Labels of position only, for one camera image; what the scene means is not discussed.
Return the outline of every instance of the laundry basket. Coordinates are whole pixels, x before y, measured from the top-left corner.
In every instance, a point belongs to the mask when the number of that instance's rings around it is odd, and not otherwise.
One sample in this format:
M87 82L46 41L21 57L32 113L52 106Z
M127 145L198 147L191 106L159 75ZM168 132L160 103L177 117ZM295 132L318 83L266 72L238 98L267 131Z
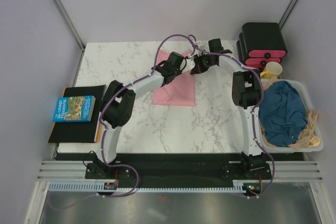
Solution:
M268 82L268 81L269 79L262 79L262 82ZM304 106L306 108L313 109L307 90L301 82L291 80L282 80L282 81L288 81L299 92ZM290 147L270 147L266 145L263 140L261 140L261 144L270 153L318 152L322 150L324 147L324 142L318 124L316 124L315 135L320 139L320 144L316 147L301 148L298 150L294 150L293 148Z

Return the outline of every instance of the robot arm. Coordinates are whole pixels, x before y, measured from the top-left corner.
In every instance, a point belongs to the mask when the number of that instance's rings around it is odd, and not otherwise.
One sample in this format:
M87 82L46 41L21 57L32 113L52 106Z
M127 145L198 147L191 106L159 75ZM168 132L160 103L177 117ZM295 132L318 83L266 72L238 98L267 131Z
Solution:
M223 50L213 49L213 51L223 53ZM112 127L112 136L110 138L108 137L104 143L104 153L107 163L111 163L117 155L117 143L120 132L131 117L135 99L149 91L169 84L176 76L186 71L191 70L191 74L203 73L207 71L210 66L214 65L224 67L227 71L233 73L233 100L235 105L238 106L242 120L244 134L243 153L247 157L261 155L262 151L254 140L254 129L252 125L252 116L258 115L258 108L255 109L255 115L252 115L252 108L260 99L259 91L255 90L259 85L255 85L256 79L254 76L249 71L241 72L242 68L230 58L202 54L200 56L194 56L193 59L187 59L173 52L166 62L162 62L155 67L155 71L150 77L126 89L121 93L119 101L114 101L106 110L103 120L111 124ZM246 82L252 82L251 87L245 87ZM117 81L111 82L103 98L102 108L104 108L104 105L122 87L123 84ZM258 123L256 124L256 132L258 140L261 141L262 135ZM97 156L98 159L103 161L101 153L102 152L98 150Z

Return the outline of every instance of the blue cloth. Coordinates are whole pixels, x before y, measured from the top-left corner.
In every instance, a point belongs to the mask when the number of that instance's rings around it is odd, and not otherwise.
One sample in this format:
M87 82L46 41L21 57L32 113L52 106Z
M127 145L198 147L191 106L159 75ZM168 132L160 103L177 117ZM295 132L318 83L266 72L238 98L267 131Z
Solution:
M295 143L307 125L306 108L298 91L287 81L278 81L265 91L259 119L267 141L282 147Z

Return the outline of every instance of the beige towel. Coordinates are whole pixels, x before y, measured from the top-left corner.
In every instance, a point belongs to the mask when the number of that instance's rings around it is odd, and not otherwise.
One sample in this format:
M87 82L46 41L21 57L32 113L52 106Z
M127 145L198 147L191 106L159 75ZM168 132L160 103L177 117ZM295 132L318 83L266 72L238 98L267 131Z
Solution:
M268 82L263 82L262 86L264 87L264 90L267 90L273 83L277 81L280 81L280 80L278 80L276 77L272 77ZM307 109L306 117L307 117L308 123L306 127L303 129L303 131L300 133L299 139L295 143L288 145L294 150L310 147L309 142L313 137L315 137L314 131L316 127L318 111ZM270 144L267 141L267 139L265 138L265 129L261 123L260 123L260 126L261 126L261 132L262 132L262 137L264 139L264 143L270 147L276 147L275 145Z

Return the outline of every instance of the tabletop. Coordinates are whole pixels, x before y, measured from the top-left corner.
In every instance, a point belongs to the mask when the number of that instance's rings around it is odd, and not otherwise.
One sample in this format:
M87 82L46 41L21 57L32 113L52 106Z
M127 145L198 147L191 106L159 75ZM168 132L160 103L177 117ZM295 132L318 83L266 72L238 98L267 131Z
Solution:
M128 83L143 76L150 72L159 44L156 41L88 43L76 86L109 85L113 80ZM235 41L224 40L222 45L237 55ZM191 50L191 46L188 41L167 41L162 49L183 53ZM231 98L232 73L211 67L195 76L195 85L195 107L153 105L153 92L136 99L132 118L122 129L117 152L241 152L242 123ZM60 144L60 149L67 152L64 146Z

